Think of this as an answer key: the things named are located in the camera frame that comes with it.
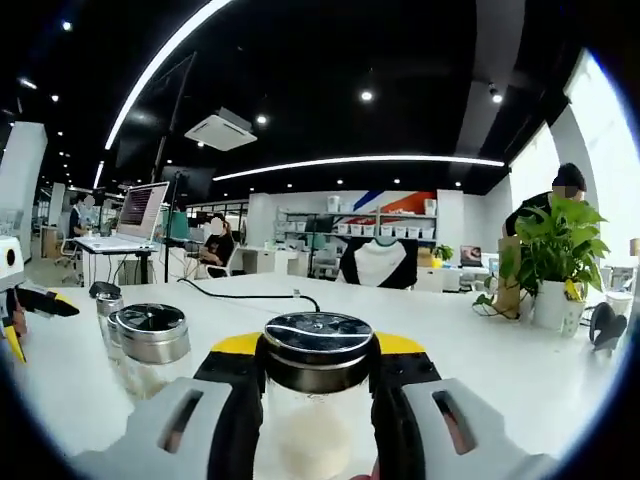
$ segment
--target air conditioner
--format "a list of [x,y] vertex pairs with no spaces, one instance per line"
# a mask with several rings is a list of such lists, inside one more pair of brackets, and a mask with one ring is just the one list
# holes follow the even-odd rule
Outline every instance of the air conditioner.
[[250,130],[251,123],[226,108],[221,108],[216,114],[198,123],[184,136],[227,152],[247,143],[255,142],[258,137],[252,135]]

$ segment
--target black cable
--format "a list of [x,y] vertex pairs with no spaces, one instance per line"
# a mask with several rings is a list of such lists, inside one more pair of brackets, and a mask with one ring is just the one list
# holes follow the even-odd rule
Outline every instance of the black cable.
[[118,272],[120,271],[120,268],[122,267],[122,265],[124,265],[124,262],[127,261],[127,257],[129,256],[129,254],[125,255],[124,258],[122,259],[122,261],[120,262],[120,265],[118,265],[118,268],[116,268],[116,271],[113,273],[113,283],[115,283],[116,281],[116,277],[118,276]]
[[315,307],[316,312],[320,312],[320,305],[318,305],[318,302],[316,302],[313,298],[307,295],[221,295],[219,293],[207,292],[206,290],[200,288],[198,285],[193,283],[188,278],[179,278],[178,282],[187,282],[189,285],[194,287],[199,292],[214,298],[233,298],[233,299],[240,299],[240,300],[257,299],[257,298],[304,298],[305,300],[309,300],[311,303],[313,303],[313,306]]

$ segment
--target small plant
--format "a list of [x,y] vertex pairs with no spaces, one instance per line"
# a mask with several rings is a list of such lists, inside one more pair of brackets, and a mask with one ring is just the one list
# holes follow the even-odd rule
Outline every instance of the small plant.
[[[609,248],[596,238],[600,234],[597,224],[606,222],[596,209],[586,202],[553,195],[550,215],[539,208],[526,210],[531,216],[516,220],[516,233],[522,241],[520,268],[512,247],[502,252],[500,277],[507,279],[515,274],[514,286],[519,284],[534,297],[539,284],[545,280],[581,284],[583,298],[589,285],[601,291],[602,278],[596,258],[604,258]],[[475,302],[492,303],[493,296],[485,295],[480,295]]]
[[433,254],[437,258],[441,258],[443,262],[448,262],[453,258],[453,248],[449,245],[438,245],[433,251]]

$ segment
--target blue stripe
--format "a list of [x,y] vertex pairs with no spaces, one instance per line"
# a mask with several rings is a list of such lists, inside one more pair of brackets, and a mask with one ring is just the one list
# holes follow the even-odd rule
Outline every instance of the blue stripe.
[[379,197],[383,193],[384,193],[384,190],[372,190],[372,191],[369,191],[369,192],[365,193],[362,196],[362,198],[355,203],[355,205],[353,206],[353,210],[354,211],[358,211],[358,209],[360,207],[362,207],[363,205],[366,205],[371,200],[373,200],[376,197]]

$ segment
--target black ceiling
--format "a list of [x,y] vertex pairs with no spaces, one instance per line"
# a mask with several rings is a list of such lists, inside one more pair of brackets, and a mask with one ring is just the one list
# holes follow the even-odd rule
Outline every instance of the black ceiling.
[[[73,184],[90,188],[100,161],[101,185],[150,178],[159,136],[121,169],[115,165],[118,142],[111,152],[104,144],[145,66],[205,3],[23,6],[23,24],[4,32],[11,37],[5,45],[17,47],[4,60],[9,68],[2,73],[0,107],[14,118],[45,123],[42,173],[48,181],[65,180],[66,163]],[[62,30],[65,19],[73,22],[72,32]],[[234,0],[185,40],[155,77],[197,52],[163,162],[212,166],[217,174],[362,154],[509,162],[565,104],[562,87],[579,51],[552,1]],[[20,75],[38,90],[20,87]],[[501,105],[491,102],[489,82],[504,93]],[[375,95],[369,104],[358,98],[365,88]],[[53,93],[58,103],[49,98]],[[170,110],[168,100],[158,102],[164,104],[152,110]],[[254,122],[258,141],[220,152],[184,138],[221,106]],[[259,113],[269,118],[265,127],[255,124]],[[339,187],[338,178],[347,189],[430,190],[460,181],[465,192],[484,194],[506,171],[434,163],[322,166],[214,182],[211,198],[246,197],[249,187],[287,191],[289,183],[292,190],[330,190]]]

